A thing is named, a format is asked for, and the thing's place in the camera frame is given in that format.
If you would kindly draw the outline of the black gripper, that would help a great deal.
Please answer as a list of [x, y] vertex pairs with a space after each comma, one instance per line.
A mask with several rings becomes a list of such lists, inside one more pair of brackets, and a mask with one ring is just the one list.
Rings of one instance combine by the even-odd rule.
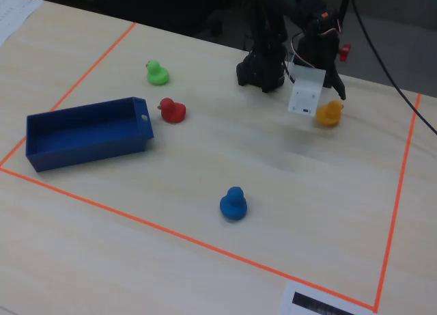
[[295, 64], [325, 70], [324, 87], [333, 87], [340, 99], [345, 100], [345, 85], [335, 65], [338, 49], [339, 36], [337, 33], [332, 32], [325, 36], [303, 36], [298, 41]]

